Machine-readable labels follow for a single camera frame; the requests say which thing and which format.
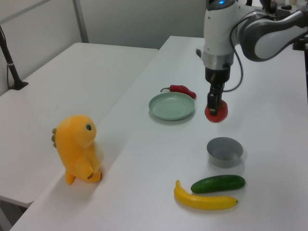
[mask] green cucumber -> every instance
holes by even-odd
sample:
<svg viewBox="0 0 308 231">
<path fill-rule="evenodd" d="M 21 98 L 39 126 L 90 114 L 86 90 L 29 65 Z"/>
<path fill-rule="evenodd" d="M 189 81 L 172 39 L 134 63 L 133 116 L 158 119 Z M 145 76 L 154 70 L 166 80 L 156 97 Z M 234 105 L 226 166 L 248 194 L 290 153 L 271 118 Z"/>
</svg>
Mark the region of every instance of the green cucumber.
<svg viewBox="0 0 308 231">
<path fill-rule="evenodd" d="M 245 185 L 245 179 L 237 175 L 219 175 L 202 179 L 191 186 L 193 193 L 212 193 L 235 190 Z"/>
</svg>

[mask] plate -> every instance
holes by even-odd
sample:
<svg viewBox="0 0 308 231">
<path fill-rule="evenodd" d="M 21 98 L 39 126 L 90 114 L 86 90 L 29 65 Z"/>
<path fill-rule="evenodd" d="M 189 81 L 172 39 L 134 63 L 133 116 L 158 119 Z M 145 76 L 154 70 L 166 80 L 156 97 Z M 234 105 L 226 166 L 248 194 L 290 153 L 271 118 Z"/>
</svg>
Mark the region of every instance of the plate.
<svg viewBox="0 0 308 231">
<path fill-rule="evenodd" d="M 154 116 L 163 120 L 183 119 L 194 111 L 192 97 L 179 92 L 166 92 L 156 95 L 149 102 Z"/>
</svg>

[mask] banana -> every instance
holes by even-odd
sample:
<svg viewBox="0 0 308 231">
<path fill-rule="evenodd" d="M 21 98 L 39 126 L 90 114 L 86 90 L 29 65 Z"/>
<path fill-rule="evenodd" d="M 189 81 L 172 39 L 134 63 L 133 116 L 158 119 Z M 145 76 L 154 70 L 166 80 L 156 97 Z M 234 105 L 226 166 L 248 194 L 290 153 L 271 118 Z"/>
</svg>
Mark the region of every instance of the banana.
<svg viewBox="0 0 308 231">
<path fill-rule="evenodd" d="M 175 198 L 183 205 L 198 209 L 226 209 L 237 203 L 231 196 L 196 196 L 188 194 L 177 180 L 174 188 Z"/>
</svg>

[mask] stuffed dinosaur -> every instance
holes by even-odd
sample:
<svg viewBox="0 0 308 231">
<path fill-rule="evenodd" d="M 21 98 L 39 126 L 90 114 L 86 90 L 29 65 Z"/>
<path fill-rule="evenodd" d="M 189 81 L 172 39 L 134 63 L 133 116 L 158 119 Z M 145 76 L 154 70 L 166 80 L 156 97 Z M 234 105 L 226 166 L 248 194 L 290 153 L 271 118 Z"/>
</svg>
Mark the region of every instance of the stuffed dinosaur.
<svg viewBox="0 0 308 231">
<path fill-rule="evenodd" d="M 52 130 L 51 140 L 65 167 L 65 181 L 71 185 L 75 178 L 87 182 L 102 179 L 101 161 L 95 152 L 96 127 L 86 115 L 72 115 Z"/>
</svg>

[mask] plush toy eye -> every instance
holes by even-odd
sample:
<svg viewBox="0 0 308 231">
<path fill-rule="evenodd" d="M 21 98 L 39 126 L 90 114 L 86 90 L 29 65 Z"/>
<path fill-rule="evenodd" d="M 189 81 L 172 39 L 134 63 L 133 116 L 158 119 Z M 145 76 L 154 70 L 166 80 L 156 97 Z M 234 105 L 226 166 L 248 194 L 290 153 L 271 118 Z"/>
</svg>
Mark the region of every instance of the plush toy eye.
<svg viewBox="0 0 308 231">
<path fill-rule="evenodd" d="M 92 129 L 90 124 L 87 124 L 87 125 L 86 125 L 86 128 L 87 128 L 87 130 L 89 130 L 89 131 L 91 131 L 91 129 Z"/>
</svg>

